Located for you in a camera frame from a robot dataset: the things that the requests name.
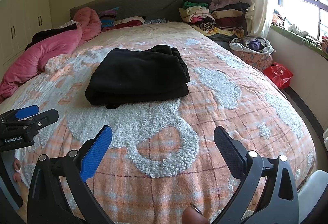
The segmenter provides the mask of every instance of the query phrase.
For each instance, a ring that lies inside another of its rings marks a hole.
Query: laundry basket
[[[231,52],[246,64],[260,71],[264,71],[273,64],[272,53],[274,52],[270,42],[266,40],[266,43],[267,47],[265,47],[262,52],[256,52],[250,48],[244,47],[238,39],[232,40],[229,46]]]

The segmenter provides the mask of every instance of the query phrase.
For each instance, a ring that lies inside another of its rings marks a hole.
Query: red plastic bag
[[[293,77],[293,74],[285,66],[277,62],[265,69],[263,73],[280,89],[287,88]]]

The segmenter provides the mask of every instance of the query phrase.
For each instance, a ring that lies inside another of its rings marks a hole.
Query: striped pillow
[[[114,26],[117,11],[118,7],[115,7],[110,10],[102,11],[98,14],[99,19],[101,21],[101,28]]]

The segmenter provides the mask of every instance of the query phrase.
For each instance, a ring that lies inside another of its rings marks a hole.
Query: wardrobe
[[[33,35],[52,29],[49,0],[0,0],[0,77]]]

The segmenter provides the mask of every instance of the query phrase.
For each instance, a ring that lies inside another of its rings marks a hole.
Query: floor
[[[326,153],[325,153],[324,148],[318,138],[318,135],[313,130],[308,119],[304,116],[303,112],[299,109],[299,107],[295,104],[295,102],[285,92],[283,92],[283,93],[287,97],[288,101],[292,104],[292,106],[294,107],[296,112],[303,119],[304,123],[306,124],[306,127],[308,128],[308,130],[311,134],[312,140],[314,142],[316,156],[315,156],[315,167],[312,172],[314,172],[315,170],[318,170],[318,169],[328,172],[328,157],[326,156]]]

